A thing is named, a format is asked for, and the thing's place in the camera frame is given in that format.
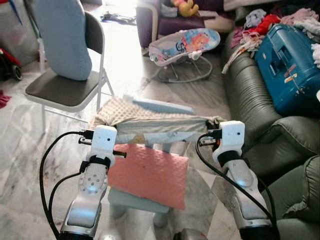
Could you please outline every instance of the folding chair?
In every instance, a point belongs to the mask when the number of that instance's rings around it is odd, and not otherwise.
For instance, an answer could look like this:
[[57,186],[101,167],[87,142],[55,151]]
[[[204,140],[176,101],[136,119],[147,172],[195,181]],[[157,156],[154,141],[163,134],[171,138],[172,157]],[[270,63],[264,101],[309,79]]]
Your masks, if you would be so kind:
[[[42,128],[46,130],[45,111],[56,113],[71,119],[87,123],[88,121],[60,111],[76,113],[83,110],[97,95],[96,110],[100,109],[101,94],[113,96],[114,92],[107,77],[104,65],[105,36],[100,22],[90,13],[85,12],[85,41],[87,48],[100,55],[99,72],[92,70],[85,81],[72,80],[57,75],[52,69],[48,69],[25,90],[26,97],[30,101],[42,105]],[[107,83],[110,94],[102,92],[102,86]]]

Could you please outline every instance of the black strap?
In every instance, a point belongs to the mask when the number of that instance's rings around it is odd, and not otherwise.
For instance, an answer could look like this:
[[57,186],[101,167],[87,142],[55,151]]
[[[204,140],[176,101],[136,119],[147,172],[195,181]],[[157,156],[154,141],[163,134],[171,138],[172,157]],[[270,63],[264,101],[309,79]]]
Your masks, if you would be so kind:
[[223,167],[227,162],[231,160],[241,159],[237,151],[225,151],[218,156],[220,166]]
[[97,157],[97,155],[93,155],[89,160],[90,164],[101,164],[105,165],[108,169],[110,168],[111,161],[109,158],[105,157],[104,159]]
[[93,240],[94,238],[88,235],[81,235],[73,232],[62,232],[59,240]]

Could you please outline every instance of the yellow plush toy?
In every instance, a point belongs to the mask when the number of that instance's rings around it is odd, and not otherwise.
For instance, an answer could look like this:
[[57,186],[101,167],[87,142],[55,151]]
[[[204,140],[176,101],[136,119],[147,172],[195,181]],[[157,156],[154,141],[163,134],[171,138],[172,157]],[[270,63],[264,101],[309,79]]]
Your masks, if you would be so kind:
[[198,4],[194,5],[193,0],[172,0],[173,5],[175,5],[181,16],[183,17],[190,17],[194,14],[196,14],[199,10]]

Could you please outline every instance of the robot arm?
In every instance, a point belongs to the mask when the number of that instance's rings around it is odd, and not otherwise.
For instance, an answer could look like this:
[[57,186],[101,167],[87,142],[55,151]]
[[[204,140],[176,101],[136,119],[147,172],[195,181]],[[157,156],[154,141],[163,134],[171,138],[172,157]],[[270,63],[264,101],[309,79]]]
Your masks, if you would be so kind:
[[[241,159],[244,144],[245,124],[240,121],[226,121],[219,125],[220,145],[212,157],[227,172],[226,175],[250,194],[265,209],[266,202],[258,190],[258,178]],[[244,240],[277,240],[276,226],[262,209],[242,191],[234,187],[235,195],[231,198],[233,216]]]
[[116,136],[114,127],[101,125],[95,129],[88,165],[80,176],[78,194],[68,209],[59,240],[93,240],[108,186],[108,170],[115,162]]
[[[226,170],[229,180],[238,186],[233,185],[235,195],[230,201],[241,238],[278,240],[277,227],[271,221],[271,215],[266,211],[266,202],[258,190],[258,178],[240,157],[245,125],[240,121],[221,122],[219,129],[213,130],[212,133],[214,139],[220,140],[219,147],[213,152],[212,157]],[[108,170],[115,162],[115,154],[125,157],[121,152],[114,151],[116,136],[117,130],[114,127],[101,125],[91,132],[88,140],[79,140],[80,143],[91,144],[91,151],[87,157],[86,170],[80,176],[78,194],[71,203],[61,227],[60,240],[93,240],[101,213],[101,200],[108,186]],[[240,189],[245,190],[251,199]],[[181,239],[184,240],[205,239],[197,238],[199,236],[195,236],[195,230],[192,229],[182,233]]]

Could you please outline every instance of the pink pad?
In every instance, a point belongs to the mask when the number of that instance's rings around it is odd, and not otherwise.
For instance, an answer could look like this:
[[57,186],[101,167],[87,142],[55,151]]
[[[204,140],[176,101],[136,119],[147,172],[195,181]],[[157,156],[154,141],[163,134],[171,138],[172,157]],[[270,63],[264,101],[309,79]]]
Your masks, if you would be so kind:
[[108,173],[109,185],[168,207],[185,209],[188,158],[136,144],[118,144]]

